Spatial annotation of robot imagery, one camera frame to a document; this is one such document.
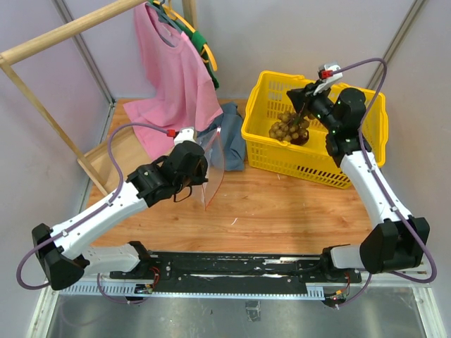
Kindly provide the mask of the green grape bunch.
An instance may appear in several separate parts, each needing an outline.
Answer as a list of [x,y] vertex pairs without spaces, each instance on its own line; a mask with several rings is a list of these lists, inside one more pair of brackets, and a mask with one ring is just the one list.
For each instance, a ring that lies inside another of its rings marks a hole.
[[286,111],[278,114],[278,120],[272,124],[268,135],[271,139],[279,142],[290,143],[292,139],[296,139],[301,135],[304,137],[309,136],[309,126],[310,122],[307,118],[301,117],[300,114]]

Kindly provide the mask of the clear zip top bag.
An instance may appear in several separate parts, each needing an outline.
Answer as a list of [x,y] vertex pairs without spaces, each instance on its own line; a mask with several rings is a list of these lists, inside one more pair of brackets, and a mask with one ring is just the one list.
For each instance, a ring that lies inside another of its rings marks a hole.
[[216,195],[224,177],[225,159],[221,142],[221,127],[197,138],[207,161],[207,182],[194,188],[194,196],[206,210]]

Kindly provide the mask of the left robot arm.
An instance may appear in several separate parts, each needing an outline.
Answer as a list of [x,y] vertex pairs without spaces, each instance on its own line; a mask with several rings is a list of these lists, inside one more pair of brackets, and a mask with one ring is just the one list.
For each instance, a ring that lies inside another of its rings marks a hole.
[[151,257],[139,241],[94,248],[98,237],[121,221],[160,201],[174,199],[184,188],[207,182],[204,149],[195,142],[177,144],[167,156],[139,166],[127,180],[95,205],[64,223],[36,226],[36,257],[52,289],[59,291],[84,275],[141,279],[151,270]]

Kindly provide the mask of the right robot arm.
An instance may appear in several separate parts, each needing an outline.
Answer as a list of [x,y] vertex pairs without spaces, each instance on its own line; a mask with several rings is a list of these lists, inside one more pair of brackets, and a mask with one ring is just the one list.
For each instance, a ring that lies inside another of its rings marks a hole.
[[346,88],[336,101],[331,101],[327,91],[315,92],[318,86],[310,83],[301,89],[291,89],[287,96],[296,113],[312,114],[326,128],[328,155],[350,179],[373,226],[359,245],[325,249],[328,258],[319,264],[320,275],[334,282],[348,268],[379,274],[418,267],[430,227],[425,218],[415,218],[396,197],[363,138],[364,93]]

